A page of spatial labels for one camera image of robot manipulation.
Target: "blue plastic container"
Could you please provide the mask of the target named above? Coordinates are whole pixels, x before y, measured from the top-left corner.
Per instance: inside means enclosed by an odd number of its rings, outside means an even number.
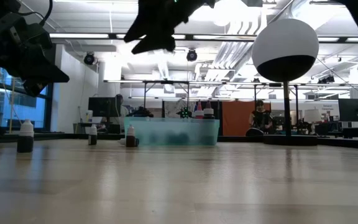
[[[214,146],[218,140],[219,120],[180,118],[125,118],[135,128],[140,146]]]

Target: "man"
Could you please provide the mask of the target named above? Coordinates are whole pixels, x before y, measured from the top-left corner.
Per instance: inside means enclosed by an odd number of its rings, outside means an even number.
[[[272,123],[272,117],[270,116],[270,112],[265,110],[264,102],[262,100],[258,100],[256,102],[256,111],[253,111],[249,115],[249,125],[251,128],[257,128],[264,133],[269,133]]]

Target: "white sphere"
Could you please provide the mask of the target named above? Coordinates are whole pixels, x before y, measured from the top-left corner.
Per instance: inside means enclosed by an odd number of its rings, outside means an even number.
[[[296,19],[282,19],[257,36],[252,61],[263,77],[275,82],[291,81],[310,70],[318,50],[313,28]]]

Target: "orange partition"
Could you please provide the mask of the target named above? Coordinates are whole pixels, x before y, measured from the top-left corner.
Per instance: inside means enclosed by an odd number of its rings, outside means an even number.
[[[265,109],[270,110],[270,103],[265,103]],[[249,129],[249,115],[255,110],[255,102],[232,101],[222,102],[223,135],[245,136]]]

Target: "table surface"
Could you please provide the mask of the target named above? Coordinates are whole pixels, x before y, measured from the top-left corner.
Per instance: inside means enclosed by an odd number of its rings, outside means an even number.
[[[358,149],[0,144],[0,223],[358,223]]]

